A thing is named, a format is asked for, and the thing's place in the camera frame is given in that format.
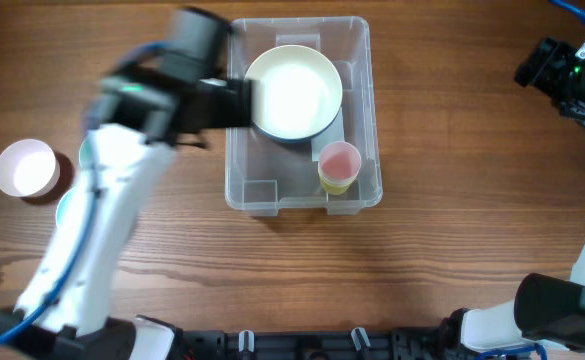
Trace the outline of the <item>large cream plastic bowl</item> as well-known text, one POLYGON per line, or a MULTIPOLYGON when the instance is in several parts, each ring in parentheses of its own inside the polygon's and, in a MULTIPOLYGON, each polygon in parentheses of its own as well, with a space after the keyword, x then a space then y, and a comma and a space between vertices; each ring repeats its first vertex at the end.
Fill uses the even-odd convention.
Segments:
POLYGON ((307 46, 282 45, 262 53, 245 78, 254 85, 253 124, 273 139, 313 138, 341 108, 343 83, 336 66, 307 46))

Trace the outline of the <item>mint green plastic bowl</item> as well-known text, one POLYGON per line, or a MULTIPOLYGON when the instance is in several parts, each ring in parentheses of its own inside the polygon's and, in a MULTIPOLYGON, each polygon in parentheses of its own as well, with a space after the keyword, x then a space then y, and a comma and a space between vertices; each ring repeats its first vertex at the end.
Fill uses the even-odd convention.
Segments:
POLYGON ((81 170, 89 169, 93 165, 93 157, 91 140, 89 137, 86 137, 79 148, 79 168, 81 170))

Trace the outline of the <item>pink plastic cup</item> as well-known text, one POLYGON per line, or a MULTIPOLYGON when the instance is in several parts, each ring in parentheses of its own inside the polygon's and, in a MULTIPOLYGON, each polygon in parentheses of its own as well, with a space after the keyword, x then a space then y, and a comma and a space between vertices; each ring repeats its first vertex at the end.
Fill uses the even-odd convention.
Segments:
POLYGON ((320 178, 334 186, 351 184, 359 174, 362 157, 351 143, 335 141, 326 145, 318 158, 320 178))

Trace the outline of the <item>yellow plastic cup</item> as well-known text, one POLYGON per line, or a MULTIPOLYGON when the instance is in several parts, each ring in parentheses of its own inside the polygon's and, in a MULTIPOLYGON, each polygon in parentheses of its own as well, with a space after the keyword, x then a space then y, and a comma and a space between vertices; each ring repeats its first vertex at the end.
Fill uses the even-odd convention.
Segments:
POLYGON ((342 195, 342 194, 346 193, 347 190, 350 188, 350 186, 354 182, 353 179, 345 179, 345 180, 339 180, 339 181, 333 182, 324 176, 320 176, 319 180, 320 180, 320 184, 321 184, 323 190, 326 193, 328 193, 330 195, 335 195, 335 196, 342 195))

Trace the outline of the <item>light blue plastic bowl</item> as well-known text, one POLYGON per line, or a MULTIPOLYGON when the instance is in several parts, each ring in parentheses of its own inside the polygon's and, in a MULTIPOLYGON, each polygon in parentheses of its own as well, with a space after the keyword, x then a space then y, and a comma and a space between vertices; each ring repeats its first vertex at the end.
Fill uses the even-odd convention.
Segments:
POLYGON ((63 222, 65 214, 69 208, 70 202, 71 202, 72 197, 74 195, 74 192, 75 192, 75 187, 71 187, 70 189, 68 189, 64 193, 64 195, 58 201, 58 204, 56 207, 56 212, 55 212, 55 223, 56 223, 57 227, 59 227, 63 222))

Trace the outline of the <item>white plastic bowl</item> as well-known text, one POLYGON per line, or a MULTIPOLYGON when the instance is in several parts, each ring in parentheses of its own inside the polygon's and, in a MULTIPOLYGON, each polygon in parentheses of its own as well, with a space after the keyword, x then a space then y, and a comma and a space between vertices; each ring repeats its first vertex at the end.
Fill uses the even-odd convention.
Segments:
POLYGON ((55 152, 43 141, 19 140, 0 154, 0 190, 9 196, 43 196, 56 186, 59 177, 55 152))

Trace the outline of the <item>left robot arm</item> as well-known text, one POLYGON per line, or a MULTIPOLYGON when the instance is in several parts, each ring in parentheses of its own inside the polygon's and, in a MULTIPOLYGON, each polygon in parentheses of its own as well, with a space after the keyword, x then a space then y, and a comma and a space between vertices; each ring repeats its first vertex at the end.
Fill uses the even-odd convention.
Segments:
POLYGON ((166 42, 139 48, 101 82, 88 112, 92 152, 63 221, 26 290, 0 309, 0 346, 33 359, 182 359, 180 328, 110 314, 114 272, 139 213, 173 163, 180 136, 247 127, 253 84, 225 79, 219 59, 231 23, 182 8, 166 42))

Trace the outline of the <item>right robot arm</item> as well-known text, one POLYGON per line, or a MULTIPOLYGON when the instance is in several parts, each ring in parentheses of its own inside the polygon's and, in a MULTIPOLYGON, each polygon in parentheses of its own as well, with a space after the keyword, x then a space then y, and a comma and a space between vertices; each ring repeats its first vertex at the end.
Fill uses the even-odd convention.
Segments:
MULTIPOLYGON (((585 23, 585 11, 575 14, 585 23)), ((585 129, 585 41, 541 40, 516 71, 516 82, 548 96, 557 112, 585 129)), ((585 231, 563 276, 530 273, 512 299, 460 309, 434 335, 441 359, 524 359, 551 351, 585 354, 585 231)))

